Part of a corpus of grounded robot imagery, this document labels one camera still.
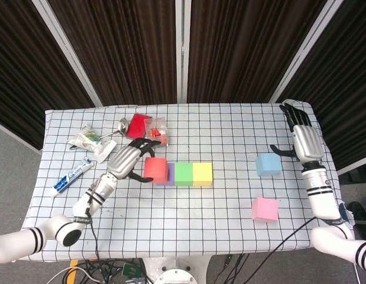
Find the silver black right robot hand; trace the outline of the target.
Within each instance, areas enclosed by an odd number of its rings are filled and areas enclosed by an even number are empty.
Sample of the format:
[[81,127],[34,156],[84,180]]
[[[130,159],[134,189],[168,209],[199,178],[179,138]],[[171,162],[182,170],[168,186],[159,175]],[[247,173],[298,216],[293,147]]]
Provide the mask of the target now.
[[275,145],[270,145],[272,151],[281,157],[296,158],[304,168],[319,166],[324,152],[319,134],[312,126],[308,114],[288,103],[283,103],[279,107],[286,116],[293,137],[293,148],[280,150]]

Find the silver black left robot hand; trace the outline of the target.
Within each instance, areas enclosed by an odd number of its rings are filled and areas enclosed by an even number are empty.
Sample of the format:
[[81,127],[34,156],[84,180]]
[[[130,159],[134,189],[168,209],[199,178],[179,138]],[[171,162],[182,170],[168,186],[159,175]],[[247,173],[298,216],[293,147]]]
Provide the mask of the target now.
[[160,144],[159,141],[147,138],[136,138],[132,140],[128,145],[123,146],[109,161],[107,166],[108,172],[118,180],[130,178],[141,183],[152,182],[153,178],[141,177],[137,173],[134,173],[133,170],[139,159],[145,153],[149,153],[151,157],[155,157],[153,147]]

